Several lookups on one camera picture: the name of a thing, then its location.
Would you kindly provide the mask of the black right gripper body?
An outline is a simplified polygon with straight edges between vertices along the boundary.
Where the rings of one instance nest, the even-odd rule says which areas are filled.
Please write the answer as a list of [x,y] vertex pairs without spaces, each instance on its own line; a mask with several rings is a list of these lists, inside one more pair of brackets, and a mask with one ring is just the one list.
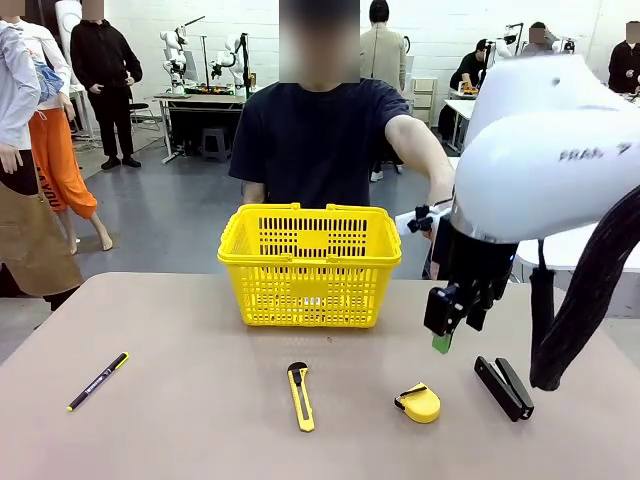
[[439,223],[439,279],[488,287],[500,300],[509,281],[518,244],[487,243],[468,237],[448,219]]

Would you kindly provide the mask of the person's left hand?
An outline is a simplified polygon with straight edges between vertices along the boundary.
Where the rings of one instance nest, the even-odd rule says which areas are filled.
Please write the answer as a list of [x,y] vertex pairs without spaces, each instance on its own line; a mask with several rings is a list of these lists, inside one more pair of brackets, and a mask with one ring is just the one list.
[[426,274],[426,279],[428,280],[437,280],[440,272],[440,262],[437,250],[438,226],[438,221],[434,220],[429,227],[429,231],[425,234],[425,237],[430,241],[428,257],[423,270]]

